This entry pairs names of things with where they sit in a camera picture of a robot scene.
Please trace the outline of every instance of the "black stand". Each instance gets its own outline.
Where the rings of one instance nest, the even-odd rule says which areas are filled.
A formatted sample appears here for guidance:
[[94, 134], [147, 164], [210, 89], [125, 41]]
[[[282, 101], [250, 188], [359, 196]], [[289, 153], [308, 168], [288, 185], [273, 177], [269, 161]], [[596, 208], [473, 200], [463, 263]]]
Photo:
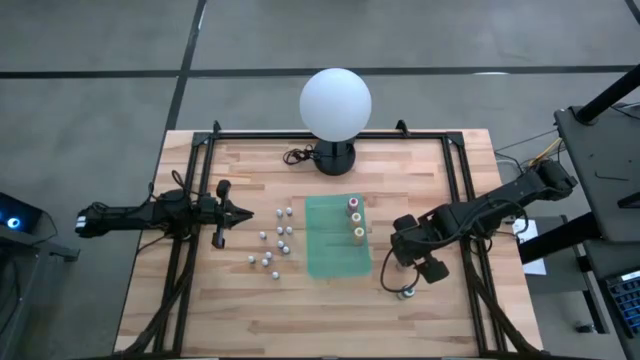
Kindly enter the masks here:
[[576, 113], [576, 120], [583, 125], [593, 125], [597, 116], [610, 106], [617, 103], [623, 97], [635, 90], [640, 85], [640, 65], [626, 73], [613, 85], [609, 86], [602, 94], [591, 100]]
[[316, 167], [323, 174], [337, 176], [347, 173], [356, 161], [353, 140], [341, 142], [318, 141], [314, 148], [320, 155], [315, 159]]

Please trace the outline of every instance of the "electronic device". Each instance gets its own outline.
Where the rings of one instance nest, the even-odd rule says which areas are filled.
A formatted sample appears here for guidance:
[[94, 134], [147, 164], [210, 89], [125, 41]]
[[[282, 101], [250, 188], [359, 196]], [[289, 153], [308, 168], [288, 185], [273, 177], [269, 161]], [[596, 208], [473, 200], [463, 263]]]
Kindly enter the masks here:
[[0, 192], [0, 225], [33, 234], [42, 210]]
[[629, 338], [640, 334], [640, 269], [605, 279], [608, 296]]

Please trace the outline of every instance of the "wooden tabletop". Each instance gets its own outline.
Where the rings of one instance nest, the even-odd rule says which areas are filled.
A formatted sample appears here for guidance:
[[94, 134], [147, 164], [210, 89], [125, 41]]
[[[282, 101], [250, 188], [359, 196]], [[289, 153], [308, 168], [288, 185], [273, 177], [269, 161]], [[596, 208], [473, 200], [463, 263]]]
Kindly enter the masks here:
[[[176, 188], [170, 172], [186, 171], [192, 131], [167, 133], [156, 177], [156, 193]], [[463, 130], [473, 184], [478, 195], [501, 185], [487, 130]], [[356, 163], [349, 173], [330, 177], [308, 161], [294, 166], [282, 154], [303, 148], [300, 140], [216, 141], [210, 191], [221, 179], [232, 183], [230, 199], [255, 212], [252, 220], [225, 232], [226, 249], [211, 246], [214, 228], [201, 234], [183, 356], [471, 356], [477, 355], [467, 287], [458, 243], [435, 252], [450, 276], [435, 284], [420, 281], [417, 294], [400, 301], [379, 283], [382, 259], [390, 248], [394, 219], [416, 217], [451, 201], [442, 145], [436, 140], [358, 140]], [[461, 194], [464, 194], [454, 150]], [[202, 156], [196, 179], [202, 167]], [[313, 279], [307, 273], [305, 198], [310, 195], [360, 193], [365, 199], [369, 276]], [[277, 208], [292, 207], [281, 220], [293, 227], [282, 236], [291, 254], [276, 248]], [[260, 240], [265, 231], [268, 240]], [[141, 245], [162, 235], [146, 231]], [[170, 241], [145, 249], [133, 268], [116, 350], [128, 346], [157, 310], [164, 286]], [[268, 268], [250, 266], [275, 254]], [[527, 340], [540, 348], [533, 307], [516, 243], [509, 236], [494, 238], [489, 254], [498, 301]], [[281, 274], [271, 279], [271, 272]], [[390, 260], [386, 282], [410, 283], [412, 270], [399, 272]], [[490, 348], [493, 340], [488, 313], [483, 309]], [[167, 339], [172, 340], [175, 316]]]

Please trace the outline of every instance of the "white paper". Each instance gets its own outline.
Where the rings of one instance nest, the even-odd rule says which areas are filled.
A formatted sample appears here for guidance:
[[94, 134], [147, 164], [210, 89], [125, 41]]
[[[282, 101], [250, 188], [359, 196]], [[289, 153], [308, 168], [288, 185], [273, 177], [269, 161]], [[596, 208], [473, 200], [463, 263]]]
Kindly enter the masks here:
[[[512, 226], [513, 233], [515, 234], [518, 231], [521, 231], [522, 229], [524, 229], [524, 226], [525, 221], [523, 219], [517, 219]], [[522, 234], [518, 234], [518, 240], [519, 243], [522, 244], [529, 241], [530, 239], [535, 238], [536, 236], [538, 236], [538, 228], [536, 227], [536, 222], [535, 220], [529, 220], [529, 227], [527, 228], [527, 231], [523, 232]], [[547, 275], [547, 269], [544, 267], [543, 259], [538, 259], [528, 264], [524, 264], [522, 265], [522, 268], [524, 269], [525, 274]]]

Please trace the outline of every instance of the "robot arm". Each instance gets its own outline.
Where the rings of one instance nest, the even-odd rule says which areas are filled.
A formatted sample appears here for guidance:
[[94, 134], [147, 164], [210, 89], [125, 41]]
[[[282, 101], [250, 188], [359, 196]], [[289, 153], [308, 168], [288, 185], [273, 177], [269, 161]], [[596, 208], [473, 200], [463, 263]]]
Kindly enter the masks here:
[[81, 237], [102, 236], [111, 230], [161, 229], [165, 234], [188, 237], [198, 224], [217, 225], [213, 245], [224, 248], [223, 229], [251, 219], [253, 212], [233, 205], [229, 200], [231, 183], [218, 183], [218, 201], [210, 194], [199, 196], [193, 203], [184, 189], [161, 194], [155, 201], [137, 207], [109, 207], [94, 203], [78, 213], [76, 233]]
[[488, 238], [502, 219], [517, 214], [535, 200], [557, 201], [569, 196], [578, 182], [552, 160], [543, 161], [516, 180], [477, 199], [438, 206], [417, 221], [405, 215], [394, 221], [391, 235], [393, 254], [402, 266], [416, 264], [428, 283], [442, 280], [449, 271], [431, 255], [465, 237]]

